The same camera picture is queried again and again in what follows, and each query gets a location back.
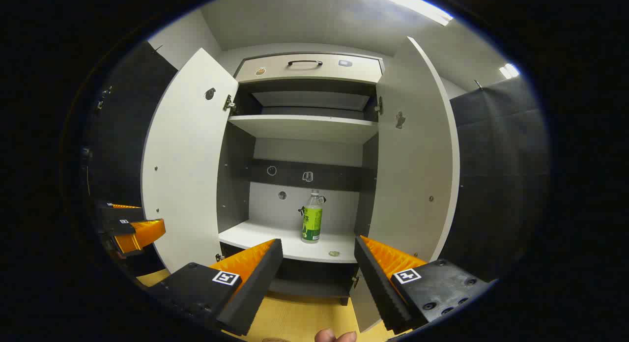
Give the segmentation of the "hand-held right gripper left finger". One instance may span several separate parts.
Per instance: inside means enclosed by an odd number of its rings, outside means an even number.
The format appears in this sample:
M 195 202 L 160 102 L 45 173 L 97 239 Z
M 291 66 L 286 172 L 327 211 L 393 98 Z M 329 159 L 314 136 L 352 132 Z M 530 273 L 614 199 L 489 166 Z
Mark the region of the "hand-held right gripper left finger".
M 195 325 L 244 336 L 282 261 L 282 241 L 275 238 L 211 266 L 187 263 L 147 293 Z

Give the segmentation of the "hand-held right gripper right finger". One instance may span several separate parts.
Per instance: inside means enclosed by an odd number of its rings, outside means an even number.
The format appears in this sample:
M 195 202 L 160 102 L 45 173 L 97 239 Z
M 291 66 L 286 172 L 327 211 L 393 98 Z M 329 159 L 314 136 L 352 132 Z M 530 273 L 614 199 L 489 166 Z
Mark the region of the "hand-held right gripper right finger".
M 449 260 L 428 263 L 364 235 L 354 255 L 380 319 L 396 334 L 443 320 L 494 286 Z

